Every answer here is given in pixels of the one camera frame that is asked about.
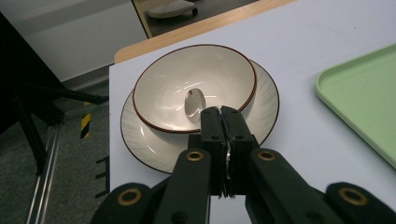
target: spoon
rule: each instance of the spoon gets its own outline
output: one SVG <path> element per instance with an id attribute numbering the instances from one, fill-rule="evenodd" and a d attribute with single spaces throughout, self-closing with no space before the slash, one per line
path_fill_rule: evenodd
<path id="1" fill-rule="evenodd" d="M 204 94 L 199 89 L 191 89 L 187 92 L 184 99 L 184 112 L 192 123 L 201 120 L 201 111 L 206 108 Z"/>

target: table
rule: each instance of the table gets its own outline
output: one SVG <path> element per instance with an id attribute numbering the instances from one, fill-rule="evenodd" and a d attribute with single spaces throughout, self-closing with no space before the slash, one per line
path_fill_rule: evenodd
<path id="1" fill-rule="evenodd" d="M 395 9 L 392 0 L 299 0 L 111 66 L 111 189 L 128 182 L 152 187 L 167 177 L 137 161 L 122 141 L 120 113 L 138 76 L 173 49 L 220 44 L 263 66 L 278 87 L 278 120 L 262 147 L 279 151 L 319 190 L 350 182 L 396 211 L 396 170 L 315 93 L 316 76 L 324 69 L 396 42 Z M 211 223 L 249 223 L 244 197 L 212 198 L 210 218 Z"/>

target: floor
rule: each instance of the floor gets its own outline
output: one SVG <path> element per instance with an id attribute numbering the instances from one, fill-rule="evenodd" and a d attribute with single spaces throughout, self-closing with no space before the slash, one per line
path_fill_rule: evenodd
<path id="1" fill-rule="evenodd" d="M 157 34 L 164 33 L 251 2 L 254 1 L 199 0 L 194 2 L 199 9 L 196 18 L 181 16 L 154 25 Z M 64 85 L 70 90 L 109 95 L 108 66 L 66 81 Z M 53 176 L 47 183 L 49 197 L 43 203 L 37 223 L 90 223 L 106 197 L 108 103 L 85 106 L 83 102 L 64 98 L 54 103 L 65 111 L 64 123 L 49 127 L 33 116 L 43 143 L 47 148 L 56 148 Z M 87 114 L 91 116 L 89 135 L 81 138 L 82 118 Z M 54 130 L 58 130 L 55 140 Z M 0 223 L 26 223 L 40 178 L 35 175 L 35 159 L 19 123 L 0 134 L 0 167 Z"/>

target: white plate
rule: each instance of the white plate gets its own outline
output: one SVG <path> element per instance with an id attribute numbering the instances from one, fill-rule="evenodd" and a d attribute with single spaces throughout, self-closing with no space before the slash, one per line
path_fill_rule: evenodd
<path id="1" fill-rule="evenodd" d="M 252 64 L 258 80 L 247 126 L 262 144 L 276 123 L 279 95 L 271 76 L 258 64 Z M 187 149 L 188 133 L 161 132 L 140 120 L 134 111 L 132 93 L 122 109 L 120 126 L 122 138 L 131 153 L 152 169 L 172 173 L 178 155 Z"/>

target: light green tray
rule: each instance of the light green tray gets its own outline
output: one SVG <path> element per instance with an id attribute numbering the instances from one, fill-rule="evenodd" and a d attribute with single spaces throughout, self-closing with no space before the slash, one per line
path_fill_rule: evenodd
<path id="1" fill-rule="evenodd" d="M 329 68 L 319 98 L 396 168 L 396 44 Z"/>

